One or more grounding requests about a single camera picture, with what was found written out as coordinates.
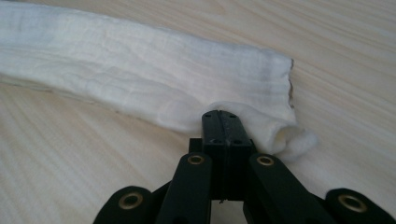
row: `white fabric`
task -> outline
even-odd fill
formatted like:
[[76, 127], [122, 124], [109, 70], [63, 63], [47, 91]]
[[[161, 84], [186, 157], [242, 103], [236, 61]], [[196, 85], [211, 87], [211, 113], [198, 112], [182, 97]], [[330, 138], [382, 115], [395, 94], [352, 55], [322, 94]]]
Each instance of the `white fabric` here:
[[0, 81], [55, 91], [198, 134], [208, 110], [235, 113], [258, 149], [304, 153], [315, 136], [289, 105], [292, 60], [61, 7], [0, 1]]

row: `wood grain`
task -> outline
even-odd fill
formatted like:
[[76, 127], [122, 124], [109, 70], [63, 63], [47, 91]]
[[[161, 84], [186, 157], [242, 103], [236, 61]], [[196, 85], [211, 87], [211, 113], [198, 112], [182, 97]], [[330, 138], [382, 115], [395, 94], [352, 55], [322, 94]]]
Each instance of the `wood grain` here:
[[[294, 59], [291, 81], [315, 150], [288, 164], [313, 193], [367, 195], [396, 217], [396, 2], [55, 1], [41, 4], [272, 48]], [[90, 223], [117, 189], [172, 178], [188, 137], [50, 92], [0, 85], [2, 223]], [[212, 223], [244, 223], [240, 203]]]

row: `fabric fold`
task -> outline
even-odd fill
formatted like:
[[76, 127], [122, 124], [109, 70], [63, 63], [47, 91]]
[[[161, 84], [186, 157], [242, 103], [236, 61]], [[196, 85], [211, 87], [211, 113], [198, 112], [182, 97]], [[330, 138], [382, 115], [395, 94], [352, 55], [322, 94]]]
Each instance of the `fabric fold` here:
[[0, 81], [107, 106], [195, 135], [239, 116], [258, 149], [292, 160], [315, 145], [290, 107], [291, 58], [89, 12], [0, 1]]

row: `screw hole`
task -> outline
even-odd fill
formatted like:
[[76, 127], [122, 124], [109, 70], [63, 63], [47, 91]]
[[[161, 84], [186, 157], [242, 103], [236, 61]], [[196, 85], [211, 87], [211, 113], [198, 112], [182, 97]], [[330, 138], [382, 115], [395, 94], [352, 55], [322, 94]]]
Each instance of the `screw hole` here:
[[352, 195], [342, 194], [338, 196], [338, 202], [340, 202], [340, 204], [342, 204], [345, 208], [357, 213], [363, 213], [367, 211], [366, 204]]
[[260, 156], [259, 158], [257, 158], [257, 162], [264, 166], [274, 165], [274, 160], [267, 156]]
[[143, 196], [139, 192], [123, 195], [119, 200], [119, 207], [124, 210], [134, 209], [143, 202]]
[[202, 156], [198, 156], [198, 155], [194, 155], [194, 156], [190, 156], [187, 161], [192, 164], [192, 165], [199, 165], [201, 163], [203, 163], [205, 161], [204, 157]]

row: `light wood surface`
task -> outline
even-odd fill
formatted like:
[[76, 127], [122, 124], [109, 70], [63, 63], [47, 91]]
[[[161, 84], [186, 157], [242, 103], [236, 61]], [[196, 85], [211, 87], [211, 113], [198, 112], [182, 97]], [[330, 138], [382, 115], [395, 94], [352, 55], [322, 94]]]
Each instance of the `light wood surface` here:
[[[107, 14], [294, 59], [300, 124], [319, 145], [289, 168], [308, 190], [359, 191], [396, 217], [396, 2], [30, 2]], [[92, 223], [116, 190], [172, 178], [189, 137], [51, 92], [0, 84], [1, 223]], [[214, 203], [212, 223], [246, 223]]]

